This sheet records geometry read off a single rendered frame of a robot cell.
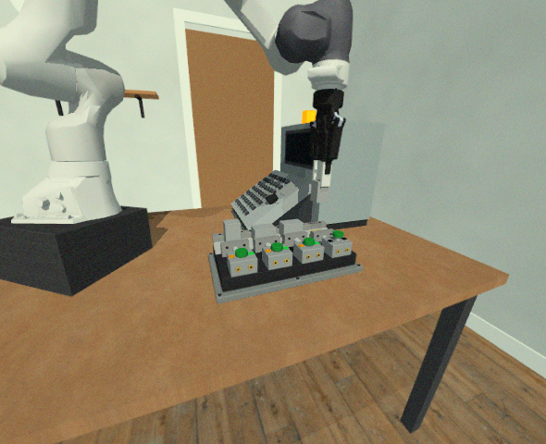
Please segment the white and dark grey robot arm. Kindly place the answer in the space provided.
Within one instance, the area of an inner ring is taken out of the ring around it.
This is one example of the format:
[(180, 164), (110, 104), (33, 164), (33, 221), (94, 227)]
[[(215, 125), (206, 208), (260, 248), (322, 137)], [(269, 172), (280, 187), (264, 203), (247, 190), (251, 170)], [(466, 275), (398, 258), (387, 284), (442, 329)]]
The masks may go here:
[[(350, 0), (295, 5), (279, 23), (261, 0), (224, 1), (262, 46), (274, 71), (287, 76), (308, 61), (312, 89), (346, 89)], [(74, 35), (95, 30), (97, 9), (98, 0), (25, 0), (19, 15), (0, 28), (0, 85), (68, 102), (69, 108), (67, 115), (48, 122), (52, 161), (45, 165), (47, 178), (23, 195), (23, 214), (15, 214), (11, 223), (75, 224), (123, 211), (104, 141), (106, 117), (124, 98), (123, 80), (106, 64), (66, 50)]]

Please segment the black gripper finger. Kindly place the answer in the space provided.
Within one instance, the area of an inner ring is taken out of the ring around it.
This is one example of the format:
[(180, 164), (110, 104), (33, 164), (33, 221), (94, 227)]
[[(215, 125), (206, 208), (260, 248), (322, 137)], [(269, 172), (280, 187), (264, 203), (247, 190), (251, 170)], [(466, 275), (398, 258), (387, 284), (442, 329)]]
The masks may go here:
[(323, 159), (323, 134), (319, 131), (321, 117), (316, 117), (314, 121), (310, 121), (311, 130), (311, 144), (310, 144), (310, 156), (314, 158), (313, 165), (313, 177), (312, 179), (320, 179), (321, 166)]
[(345, 124), (346, 118), (340, 117), (335, 112), (334, 121), (332, 121), (331, 130), (326, 130), (327, 128), (327, 117), (321, 117), (322, 123), (322, 134), (323, 136), (323, 159), (320, 159), (322, 162), (321, 166), (321, 177), (320, 177), (320, 187), (330, 186), (330, 177), (331, 177), (331, 167), (332, 161), (338, 158), (340, 144), (341, 144), (341, 135), (342, 129)]

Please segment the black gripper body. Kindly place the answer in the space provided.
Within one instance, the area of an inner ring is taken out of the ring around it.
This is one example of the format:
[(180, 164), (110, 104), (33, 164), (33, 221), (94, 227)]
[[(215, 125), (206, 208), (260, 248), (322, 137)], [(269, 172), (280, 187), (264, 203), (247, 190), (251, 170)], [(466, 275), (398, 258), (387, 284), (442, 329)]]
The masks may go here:
[(331, 130), (331, 122), (334, 120), (335, 112), (339, 115), (339, 109), (343, 105), (344, 92), (336, 89), (324, 89), (314, 92), (313, 107), (316, 109), (316, 117), (327, 117), (327, 128)]

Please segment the grey control cabinet with keypad desk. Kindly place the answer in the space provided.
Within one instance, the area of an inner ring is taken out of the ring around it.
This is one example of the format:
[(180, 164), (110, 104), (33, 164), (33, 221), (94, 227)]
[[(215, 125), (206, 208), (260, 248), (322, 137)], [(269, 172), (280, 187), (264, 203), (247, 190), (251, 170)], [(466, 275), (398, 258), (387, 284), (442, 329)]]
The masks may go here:
[(291, 219), (325, 221), (328, 229), (366, 226), (385, 123), (345, 121), (339, 156), (332, 161), (329, 202), (315, 203), (310, 201), (310, 121), (315, 119), (316, 111), (305, 110), (302, 124), (281, 127), (280, 171), (275, 169), (231, 203), (242, 230), (269, 223), (277, 227)]

